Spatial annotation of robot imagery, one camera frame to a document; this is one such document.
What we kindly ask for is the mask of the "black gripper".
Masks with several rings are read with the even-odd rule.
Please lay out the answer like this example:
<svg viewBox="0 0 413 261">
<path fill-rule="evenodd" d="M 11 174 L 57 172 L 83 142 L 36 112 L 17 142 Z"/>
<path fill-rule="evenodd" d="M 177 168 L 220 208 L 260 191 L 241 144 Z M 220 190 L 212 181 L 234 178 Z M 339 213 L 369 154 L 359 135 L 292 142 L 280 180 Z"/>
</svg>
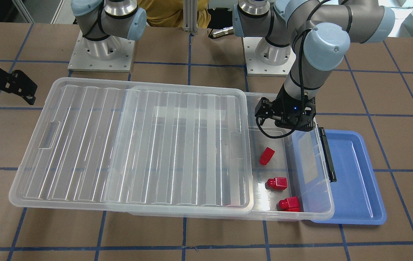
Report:
<svg viewBox="0 0 413 261">
<path fill-rule="evenodd" d="M 281 87 L 274 100 L 274 114 L 280 116 L 275 120 L 275 126 L 284 129 L 295 129 L 310 132 L 315 127 L 316 98 L 309 99 L 307 95 L 300 96 L 303 100 L 290 96 L 284 86 Z"/>
</svg>

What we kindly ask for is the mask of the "square robot base plate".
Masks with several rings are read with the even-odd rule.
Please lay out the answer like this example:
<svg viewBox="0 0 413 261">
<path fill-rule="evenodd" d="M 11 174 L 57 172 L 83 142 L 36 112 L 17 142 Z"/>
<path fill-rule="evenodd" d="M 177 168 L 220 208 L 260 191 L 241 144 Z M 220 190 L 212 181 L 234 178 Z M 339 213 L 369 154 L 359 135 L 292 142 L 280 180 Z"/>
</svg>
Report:
<svg viewBox="0 0 413 261">
<path fill-rule="evenodd" d="M 242 40 L 248 76 L 286 77 L 289 74 L 296 60 L 289 46 L 275 47 L 261 37 L 245 37 Z"/>
</svg>

